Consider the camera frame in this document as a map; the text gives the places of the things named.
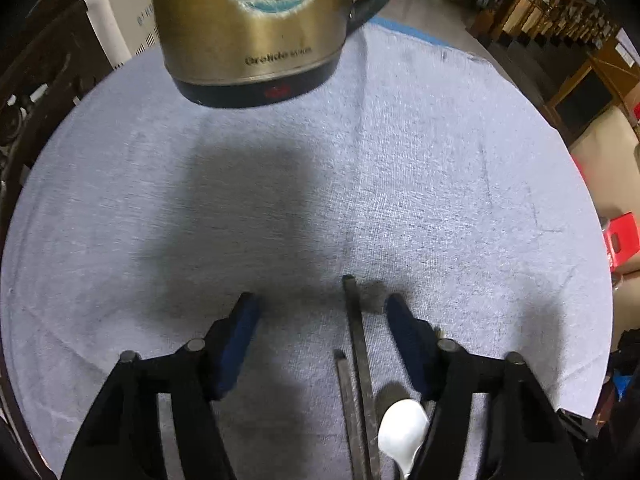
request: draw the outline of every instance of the white box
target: white box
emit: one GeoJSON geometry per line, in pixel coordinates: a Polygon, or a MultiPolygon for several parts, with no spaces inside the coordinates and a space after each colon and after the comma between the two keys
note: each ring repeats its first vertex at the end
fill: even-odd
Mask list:
{"type": "Polygon", "coordinates": [[[114,68],[158,42],[151,0],[84,0],[87,15],[114,68]]]}

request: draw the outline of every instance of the gray floor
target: gray floor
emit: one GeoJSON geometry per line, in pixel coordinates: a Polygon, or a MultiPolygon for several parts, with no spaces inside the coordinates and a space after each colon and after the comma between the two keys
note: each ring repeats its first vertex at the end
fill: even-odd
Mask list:
{"type": "Polygon", "coordinates": [[[513,81],[491,54],[466,28],[473,22],[473,9],[452,4],[449,0],[391,0],[379,16],[417,28],[455,48],[484,57],[508,81],[513,81]]]}

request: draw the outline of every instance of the white spoon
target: white spoon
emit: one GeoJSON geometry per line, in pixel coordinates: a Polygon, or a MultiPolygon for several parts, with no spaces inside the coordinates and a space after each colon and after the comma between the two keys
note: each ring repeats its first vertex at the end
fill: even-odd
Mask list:
{"type": "Polygon", "coordinates": [[[420,402],[412,399],[398,400],[382,417],[378,446],[398,464],[404,478],[408,478],[414,467],[415,455],[424,442],[428,427],[429,417],[420,402]]]}

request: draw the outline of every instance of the electric kettle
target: electric kettle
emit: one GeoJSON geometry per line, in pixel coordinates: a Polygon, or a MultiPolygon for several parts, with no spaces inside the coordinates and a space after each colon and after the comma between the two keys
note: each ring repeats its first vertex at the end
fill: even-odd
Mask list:
{"type": "Polygon", "coordinates": [[[189,100],[276,103],[325,82],[347,36],[389,0],[153,0],[164,64],[189,100]]]}

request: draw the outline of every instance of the kettle base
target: kettle base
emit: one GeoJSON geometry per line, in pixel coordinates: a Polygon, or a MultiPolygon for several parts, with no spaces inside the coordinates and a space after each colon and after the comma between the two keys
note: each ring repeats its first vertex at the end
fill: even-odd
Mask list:
{"type": "Polygon", "coordinates": [[[196,85],[174,77],[180,93],[189,101],[210,108],[252,108],[286,101],[318,88],[338,66],[340,56],[296,74],[238,85],[196,85]]]}

